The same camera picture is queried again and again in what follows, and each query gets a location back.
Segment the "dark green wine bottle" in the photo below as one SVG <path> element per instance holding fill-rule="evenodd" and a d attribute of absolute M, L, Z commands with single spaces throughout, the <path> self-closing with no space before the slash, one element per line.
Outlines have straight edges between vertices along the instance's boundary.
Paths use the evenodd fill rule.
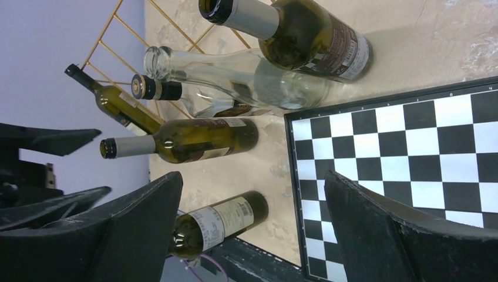
<path fill-rule="evenodd" d="M 245 153 L 255 148 L 259 132 L 246 118 L 170 120 L 153 135 L 100 141 L 104 159 L 157 154 L 172 164 L 196 162 Z"/>

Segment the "green bottle white label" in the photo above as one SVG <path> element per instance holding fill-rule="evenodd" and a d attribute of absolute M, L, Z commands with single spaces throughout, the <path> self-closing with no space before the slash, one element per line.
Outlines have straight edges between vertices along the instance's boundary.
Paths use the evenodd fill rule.
<path fill-rule="evenodd" d="M 71 64 L 65 73 L 95 96 L 97 107 L 137 136 L 152 135 L 164 120 L 115 85 L 102 85 L 78 66 Z"/>

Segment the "clear liquor bottle black cap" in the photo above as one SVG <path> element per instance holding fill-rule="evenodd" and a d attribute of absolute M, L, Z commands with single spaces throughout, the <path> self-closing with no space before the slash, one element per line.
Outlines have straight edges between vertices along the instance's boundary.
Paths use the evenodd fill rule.
<path fill-rule="evenodd" d="M 162 82 L 146 75 L 134 75 L 131 89 L 136 99 L 180 101 L 194 118 L 261 116 L 271 113 L 244 104 L 217 89 L 174 81 Z"/>

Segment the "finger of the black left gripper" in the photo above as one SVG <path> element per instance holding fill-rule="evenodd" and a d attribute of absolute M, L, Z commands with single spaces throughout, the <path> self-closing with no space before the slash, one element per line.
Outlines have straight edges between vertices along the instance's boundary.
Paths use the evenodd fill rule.
<path fill-rule="evenodd" d="M 90 143 L 98 129 L 56 130 L 1 124 L 1 147 L 66 156 Z"/>
<path fill-rule="evenodd" d="M 51 222 L 74 216 L 92 208 L 111 191 L 111 187 L 102 186 L 38 203 L 2 209 L 1 231 L 38 229 Z"/>

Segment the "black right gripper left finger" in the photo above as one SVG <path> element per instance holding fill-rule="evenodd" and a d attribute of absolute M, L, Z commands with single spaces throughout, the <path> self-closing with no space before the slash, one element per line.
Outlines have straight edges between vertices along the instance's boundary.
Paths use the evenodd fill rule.
<path fill-rule="evenodd" d="M 182 188 L 170 172 L 38 229 L 1 231 L 1 280 L 159 281 Z"/>

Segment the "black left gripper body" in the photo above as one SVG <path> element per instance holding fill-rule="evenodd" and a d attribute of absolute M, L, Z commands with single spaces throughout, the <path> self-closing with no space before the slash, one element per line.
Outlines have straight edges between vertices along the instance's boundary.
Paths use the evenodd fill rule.
<path fill-rule="evenodd" d="M 1 208 L 25 206 L 63 196 L 56 188 L 53 164 L 19 158 L 19 149 L 1 147 Z"/>

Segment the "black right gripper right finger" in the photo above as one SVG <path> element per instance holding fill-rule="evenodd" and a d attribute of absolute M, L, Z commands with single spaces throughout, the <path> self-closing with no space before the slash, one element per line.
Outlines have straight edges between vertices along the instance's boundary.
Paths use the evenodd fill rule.
<path fill-rule="evenodd" d="M 325 195 L 349 281 L 496 281 L 497 231 L 425 213 L 330 170 Z"/>

